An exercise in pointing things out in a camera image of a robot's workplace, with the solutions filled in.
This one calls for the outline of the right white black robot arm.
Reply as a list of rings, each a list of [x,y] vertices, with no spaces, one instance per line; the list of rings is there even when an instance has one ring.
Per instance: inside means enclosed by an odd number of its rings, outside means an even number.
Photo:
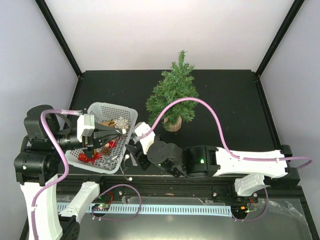
[[[281,150],[228,153],[222,147],[209,145],[182,149],[157,139],[140,146],[127,144],[125,148],[129,158],[139,162],[143,170],[153,165],[175,178],[188,179],[233,175],[236,178],[227,195],[234,202],[263,188],[291,189],[300,182],[298,170],[288,165]]]

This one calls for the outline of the small green christmas tree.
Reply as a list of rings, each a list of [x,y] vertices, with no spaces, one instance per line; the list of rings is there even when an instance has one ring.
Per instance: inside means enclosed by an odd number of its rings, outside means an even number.
[[[173,61],[169,70],[162,71],[162,80],[153,88],[146,101],[146,110],[149,112],[148,123],[153,125],[162,110],[170,103],[181,98],[198,98],[199,94],[194,85],[191,72],[195,66],[185,62],[186,51],[178,53],[177,61]],[[177,125],[179,120],[190,122],[195,118],[195,101],[183,101],[170,107],[161,117],[163,128],[168,131]]]

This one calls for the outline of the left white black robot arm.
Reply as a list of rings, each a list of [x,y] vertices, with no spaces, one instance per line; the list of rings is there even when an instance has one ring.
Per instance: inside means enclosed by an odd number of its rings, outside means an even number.
[[[76,240],[81,220],[94,199],[108,192],[100,180],[86,181],[62,212],[57,211],[57,184],[69,174],[66,151],[83,150],[87,159],[124,128],[96,123],[85,110],[54,109],[43,104],[31,108],[24,119],[26,136],[13,164],[27,207],[29,239]]]

